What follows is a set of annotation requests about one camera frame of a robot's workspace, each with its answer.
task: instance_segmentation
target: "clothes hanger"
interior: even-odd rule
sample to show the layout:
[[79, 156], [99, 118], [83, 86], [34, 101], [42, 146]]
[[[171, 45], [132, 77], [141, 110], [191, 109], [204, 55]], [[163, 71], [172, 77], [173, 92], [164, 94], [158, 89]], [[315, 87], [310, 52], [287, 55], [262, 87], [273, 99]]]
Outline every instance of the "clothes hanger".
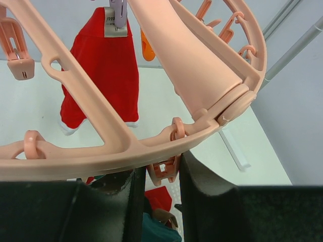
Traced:
[[[208, 9], [210, 8], [212, 4], [212, 0], [204, 0], [201, 4], [199, 10], [196, 13], [196, 17], [201, 20], [204, 23], [203, 17], [206, 15]], [[220, 19], [213, 20], [212, 22], [208, 23], [207, 26], [210, 29], [213, 29], [216, 25], [218, 25], [221, 22]], [[149, 41], [147, 40], [145, 34], [143, 33], [142, 29], [140, 29], [141, 33], [141, 47], [142, 47], [142, 56], [144, 59], [148, 62], [152, 61], [155, 58], [155, 53], [153, 52], [153, 49], [151, 48], [151, 45], [149, 44]]]
[[[159, 135], [137, 140], [30, 1], [0, 0], [42, 53], [44, 70], [68, 89], [104, 142], [99, 147], [65, 149], [46, 142], [37, 131], [27, 132], [24, 141], [0, 147], [0, 180], [89, 177], [149, 165], [154, 184], [159, 185], [163, 178], [174, 181], [178, 154], [243, 113], [264, 78], [266, 47], [257, 21], [244, 1], [225, 3], [233, 12], [243, 11], [245, 18], [237, 19], [256, 50], [255, 54], [247, 50], [250, 63], [177, 0], [128, 0], [194, 120], [184, 124], [176, 117]], [[65, 71], [53, 69], [50, 64], [54, 61]], [[15, 159], [23, 151], [31, 159]], [[165, 172], [160, 165], [165, 165]]]

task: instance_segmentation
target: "clothing label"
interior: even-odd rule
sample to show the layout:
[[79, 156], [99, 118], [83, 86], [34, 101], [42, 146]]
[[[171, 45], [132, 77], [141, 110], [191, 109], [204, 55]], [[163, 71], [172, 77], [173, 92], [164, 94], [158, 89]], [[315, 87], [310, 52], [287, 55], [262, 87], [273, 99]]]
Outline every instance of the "clothing label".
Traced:
[[115, 26], [115, 11], [113, 8], [104, 7], [105, 22], [104, 22], [104, 36], [107, 38], [127, 37], [128, 29], [127, 23], [122, 28]]

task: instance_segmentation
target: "metal pole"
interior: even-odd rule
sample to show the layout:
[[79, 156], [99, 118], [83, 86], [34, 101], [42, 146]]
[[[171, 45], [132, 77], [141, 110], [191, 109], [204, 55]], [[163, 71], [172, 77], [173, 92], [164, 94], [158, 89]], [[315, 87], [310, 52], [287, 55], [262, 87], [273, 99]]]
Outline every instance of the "metal pole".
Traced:
[[264, 28], [263, 36], [267, 41], [271, 35], [279, 28], [284, 20], [292, 13], [292, 11], [302, 2], [303, 0], [289, 0], [280, 11], [275, 15], [273, 20]]
[[323, 31], [323, 16], [266, 72], [261, 88], [269, 83], [295, 56]]

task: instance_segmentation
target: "red fabric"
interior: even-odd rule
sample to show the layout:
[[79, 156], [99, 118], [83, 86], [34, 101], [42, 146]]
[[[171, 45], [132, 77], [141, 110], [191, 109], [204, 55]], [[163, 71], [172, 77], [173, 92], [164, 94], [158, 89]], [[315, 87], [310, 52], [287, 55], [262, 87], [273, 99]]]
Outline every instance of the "red fabric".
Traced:
[[[71, 53], [123, 121], [136, 122], [139, 74], [131, 29], [127, 22], [127, 37], [105, 38], [104, 21], [104, 8], [97, 8], [76, 36]], [[61, 118], [75, 129], [86, 116], [66, 88], [62, 88], [65, 98]]]
[[86, 184], [90, 184], [92, 181], [94, 181], [94, 177], [90, 176], [87, 180], [86, 180]]
[[153, 210], [161, 208], [169, 212], [172, 208], [172, 197], [165, 186], [146, 191], [145, 196]]

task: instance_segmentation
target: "teal cloth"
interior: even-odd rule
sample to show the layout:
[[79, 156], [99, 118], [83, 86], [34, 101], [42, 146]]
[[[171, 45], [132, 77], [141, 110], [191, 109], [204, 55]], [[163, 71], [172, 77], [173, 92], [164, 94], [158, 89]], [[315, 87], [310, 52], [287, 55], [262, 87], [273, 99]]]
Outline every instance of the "teal cloth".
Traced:
[[141, 242], [181, 242], [176, 230], [166, 227], [148, 213], [143, 213]]
[[99, 180], [100, 178], [102, 178], [102, 177], [104, 177], [104, 175], [96, 175], [95, 177], [94, 177], [94, 179], [95, 180]]

